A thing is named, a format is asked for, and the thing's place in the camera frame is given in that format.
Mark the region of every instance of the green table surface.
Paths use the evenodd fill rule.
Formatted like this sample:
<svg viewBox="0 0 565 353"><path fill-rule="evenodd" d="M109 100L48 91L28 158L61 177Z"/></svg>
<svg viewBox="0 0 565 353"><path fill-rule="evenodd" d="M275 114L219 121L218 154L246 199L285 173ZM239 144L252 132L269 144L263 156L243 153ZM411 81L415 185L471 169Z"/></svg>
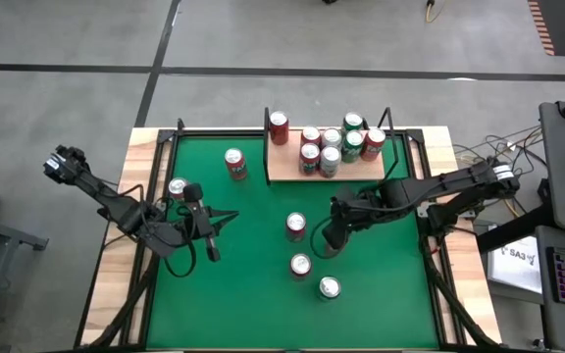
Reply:
<svg viewBox="0 0 565 353"><path fill-rule="evenodd" d="M224 163L231 147L243 151L248 177L232 180ZM211 263L195 242L197 266L187 278L172 277L161 263L153 300L148 348L436 348L432 306L418 251L413 215L354 233L331 260L312 255L308 235L329 215L336 181L273 182L267 186L261 138L186 137L180 141L175 177L200 182L204 203L239 216L216 243L222 260ZM394 177L408 177L404 145ZM391 144L385 144L385 169ZM353 190L365 182L346 182ZM307 219L302 242L285 238L289 213ZM324 239L316 236L319 249ZM294 281L289 260L311 257L308 278ZM183 273L190 258L179 249L170 262ZM341 294L324 302L318 282L334 276Z"/></svg>

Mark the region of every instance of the concrete floor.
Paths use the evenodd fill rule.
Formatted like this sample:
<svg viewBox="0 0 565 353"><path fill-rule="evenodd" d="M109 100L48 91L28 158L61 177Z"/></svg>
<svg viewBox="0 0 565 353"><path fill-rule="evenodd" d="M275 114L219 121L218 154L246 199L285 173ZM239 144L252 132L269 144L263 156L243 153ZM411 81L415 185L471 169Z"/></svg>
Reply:
<svg viewBox="0 0 565 353"><path fill-rule="evenodd" d="M0 0L0 63L151 66L170 3ZM526 0L452 0L432 25L422 0L183 0L164 65L565 74L564 57L544 54ZM43 253L20 252L0 300L0 345L13 352L72 346L106 226L41 164L73 144L96 174L118 180L147 80L0 72L0 222L51 239ZM538 104L559 99L565 82L160 76L146 125L258 126L265 106L295 125L330 125L347 110L378 117L389 105L397 125L446 125L455 143L472 145L536 125ZM540 166L524 176L527 208L545 176ZM499 207L484 216L510 218ZM541 336L537 306L493 301L505 343Z"/></svg>

